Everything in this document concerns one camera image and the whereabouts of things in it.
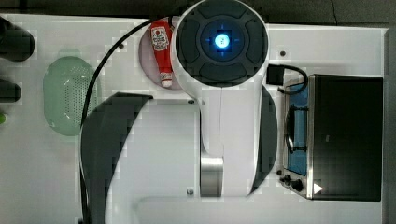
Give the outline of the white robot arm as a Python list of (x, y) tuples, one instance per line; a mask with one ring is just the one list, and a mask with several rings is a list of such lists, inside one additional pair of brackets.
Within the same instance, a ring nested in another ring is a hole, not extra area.
[[(260, 184), (269, 65), (265, 21), (240, 0), (200, 0), (179, 18), (165, 57), (199, 107), (197, 149), (160, 144), (120, 196), (128, 212), (144, 199), (245, 197)], [(120, 155), (152, 95), (117, 92), (84, 113), (80, 136), (83, 224), (106, 224)]]

